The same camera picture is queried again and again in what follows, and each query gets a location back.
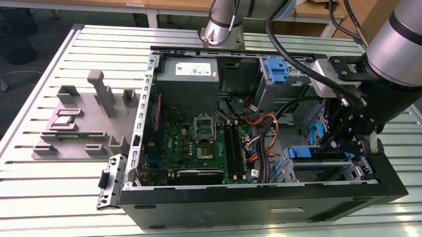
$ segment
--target motherboard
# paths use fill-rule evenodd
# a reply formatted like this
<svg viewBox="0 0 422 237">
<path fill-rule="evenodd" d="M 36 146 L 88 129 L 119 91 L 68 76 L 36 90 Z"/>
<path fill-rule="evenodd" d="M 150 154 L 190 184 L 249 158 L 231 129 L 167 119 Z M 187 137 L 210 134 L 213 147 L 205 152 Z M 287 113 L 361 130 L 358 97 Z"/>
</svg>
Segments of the motherboard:
<svg viewBox="0 0 422 237">
<path fill-rule="evenodd" d="M 213 118 L 207 122 L 205 119 L 199 121 L 166 123 L 160 156 L 147 155 L 148 170 L 140 171 L 148 173 L 151 185 L 171 185 L 171 179 L 180 171 L 192 175 L 210 175 L 210 172 L 219 171 L 222 184 L 253 182 L 242 149 L 250 140 L 249 126 L 214 122 Z"/>
</svg>

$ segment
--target ram slot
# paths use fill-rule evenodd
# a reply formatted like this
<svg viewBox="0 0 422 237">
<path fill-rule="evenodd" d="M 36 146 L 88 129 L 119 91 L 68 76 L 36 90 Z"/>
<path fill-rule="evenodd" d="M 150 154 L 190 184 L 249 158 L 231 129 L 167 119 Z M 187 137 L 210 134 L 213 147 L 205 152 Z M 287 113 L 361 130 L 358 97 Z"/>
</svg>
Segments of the ram slot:
<svg viewBox="0 0 422 237">
<path fill-rule="evenodd" d="M 238 179 L 242 179 L 245 175 L 245 167 L 243 167 L 243 159 L 241 155 L 241 137 L 239 137 L 239 131 L 238 131 L 238 126 L 231 125 L 230 127 L 231 130 L 231 146 L 233 146 L 233 157 L 235 160 L 235 169 L 237 169 L 237 176 Z"/>
<path fill-rule="evenodd" d="M 231 131 L 230 125 L 225 125 L 225 146 L 226 146 L 226 159 L 227 159 L 227 173 L 229 178 L 234 178 L 237 175 L 235 158 L 233 156 L 233 146 L 231 146 Z"/>
</svg>

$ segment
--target metal bracket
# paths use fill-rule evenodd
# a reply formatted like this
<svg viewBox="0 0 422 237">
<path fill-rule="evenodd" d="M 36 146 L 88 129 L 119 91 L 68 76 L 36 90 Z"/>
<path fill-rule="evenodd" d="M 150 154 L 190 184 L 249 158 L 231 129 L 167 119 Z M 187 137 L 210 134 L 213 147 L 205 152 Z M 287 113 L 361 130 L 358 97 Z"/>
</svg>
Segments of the metal bracket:
<svg viewBox="0 0 422 237">
<path fill-rule="evenodd" d="M 99 188 L 102 189 L 98 210 L 119 209 L 119 196 L 123 186 L 127 156 L 118 154 L 108 159 L 106 170 L 102 172 Z"/>
</svg>

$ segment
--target wooden table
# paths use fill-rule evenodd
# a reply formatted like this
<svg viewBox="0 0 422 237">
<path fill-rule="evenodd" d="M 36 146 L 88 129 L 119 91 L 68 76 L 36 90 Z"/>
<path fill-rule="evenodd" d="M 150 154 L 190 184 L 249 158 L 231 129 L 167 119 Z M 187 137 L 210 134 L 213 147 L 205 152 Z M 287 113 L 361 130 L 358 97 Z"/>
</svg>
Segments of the wooden table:
<svg viewBox="0 0 422 237">
<path fill-rule="evenodd" d="M 206 17 L 211 2 L 213 0 L 0 0 L 0 6 L 143 13 L 148 16 L 150 28 L 158 28 L 158 16 L 160 14 Z M 346 18 L 346 14 L 341 8 L 337 8 L 334 17 L 338 23 Z M 283 19 L 283 21 L 291 20 L 293 16 Z M 326 24 L 321 37 L 333 37 L 335 27 L 330 22 L 329 10 L 325 9 L 325 4 L 306 2 L 298 5 L 297 22 Z"/>
</svg>

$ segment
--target blue plastic tab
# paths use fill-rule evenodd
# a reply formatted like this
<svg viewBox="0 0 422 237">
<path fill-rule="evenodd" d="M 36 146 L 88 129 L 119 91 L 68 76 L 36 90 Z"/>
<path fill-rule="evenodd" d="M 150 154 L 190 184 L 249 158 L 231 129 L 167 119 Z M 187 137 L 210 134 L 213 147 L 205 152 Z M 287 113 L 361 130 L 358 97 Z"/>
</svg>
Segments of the blue plastic tab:
<svg viewBox="0 0 422 237">
<path fill-rule="evenodd" d="M 273 176 L 277 173 L 277 170 L 279 169 L 281 166 L 282 166 L 282 161 L 278 160 L 277 164 L 273 166 L 273 170 L 270 172 L 270 178 L 273 178 Z"/>
<path fill-rule="evenodd" d="M 293 147 L 289 150 L 290 158 L 313 158 L 311 150 L 307 147 Z"/>
<path fill-rule="evenodd" d="M 353 156 L 353 154 L 350 154 L 350 153 L 347 153 L 347 152 L 345 152 L 345 155 L 346 155 L 346 158 L 347 158 L 347 159 L 350 159 L 351 156 Z"/>
<path fill-rule="evenodd" d="M 289 77 L 289 68 L 279 58 L 266 58 L 266 69 L 271 75 L 273 84 L 283 84 Z"/>
<path fill-rule="evenodd" d="M 297 158 L 295 151 L 294 151 L 293 149 L 289 149 L 287 151 L 289 151 L 289 157 L 290 157 L 291 159 Z"/>
</svg>

